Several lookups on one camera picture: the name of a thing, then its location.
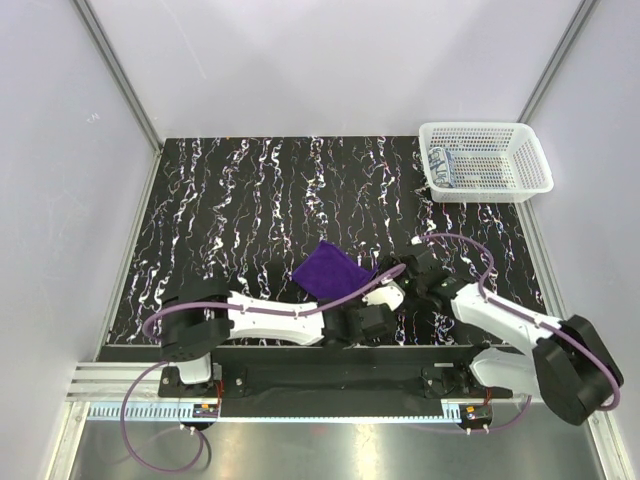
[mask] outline cable clip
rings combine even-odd
[[[544,321],[542,318],[542,315],[539,315],[537,313],[532,317],[532,319],[533,319],[533,324],[536,328],[540,328],[541,323]]]

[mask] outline purple cloth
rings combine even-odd
[[[366,284],[373,272],[360,268],[335,245],[322,240],[302,265],[293,281],[318,300],[337,300]]]

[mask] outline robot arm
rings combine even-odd
[[[579,425],[611,396],[606,376],[584,355],[553,332],[539,328],[540,322],[562,331],[587,348],[606,365],[618,385],[623,377],[611,355],[586,319],[574,316],[567,321],[530,311],[520,305],[486,292],[480,295],[477,283],[450,275],[426,249],[386,257],[379,272],[398,263],[405,271],[364,296],[363,302],[314,313],[315,303],[285,304],[257,300],[230,292],[226,283],[203,281],[198,285],[168,293],[163,306],[197,301],[224,302],[233,308],[209,311],[182,310],[162,319],[162,359],[178,367],[184,384],[198,384],[212,376],[211,351],[227,340],[267,338],[297,345],[373,344],[380,336],[395,331],[393,310],[416,299],[420,309],[436,311],[475,325],[521,354],[496,348],[481,349],[465,371],[476,384],[501,387],[515,393],[541,396],[547,406],[563,420]],[[260,313],[278,311],[279,316]],[[528,323],[519,317],[533,319]]]
[[[475,325],[521,352],[489,348],[478,353],[468,369],[480,385],[541,396],[554,413],[574,425],[604,404],[613,394],[604,373],[559,335],[540,328],[541,323],[577,341],[604,364],[619,386],[623,384],[620,370],[588,320],[573,316],[564,321],[491,292],[483,298],[477,283],[443,271],[425,252],[399,261],[408,265],[407,277],[399,282],[404,282],[409,297],[428,299],[437,311]]]

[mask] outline metal floor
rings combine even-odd
[[[513,405],[495,405],[496,421],[508,421]],[[168,423],[131,423],[129,436],[154,465],[188,463],[198,441],[172,432],[148,439]],[[451,425],[430,425],[456,431]],[[211,456],[177,478],[196,479],[603,479],[591,433],[558,420],[541,404],[502,433],[467,437],[437,434],[412,425],[230,424],[206,431]],[[126,457],[117,422],[88,421],[76,455],[74,480],[166,478]]]

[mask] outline white plastic basket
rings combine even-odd
[[[428,156],[434,147],[453,156],[452,187],[434,183]],[[522,123],[425,123],[420,153],[435,202],[519,203],[553,188],[542,145]]]

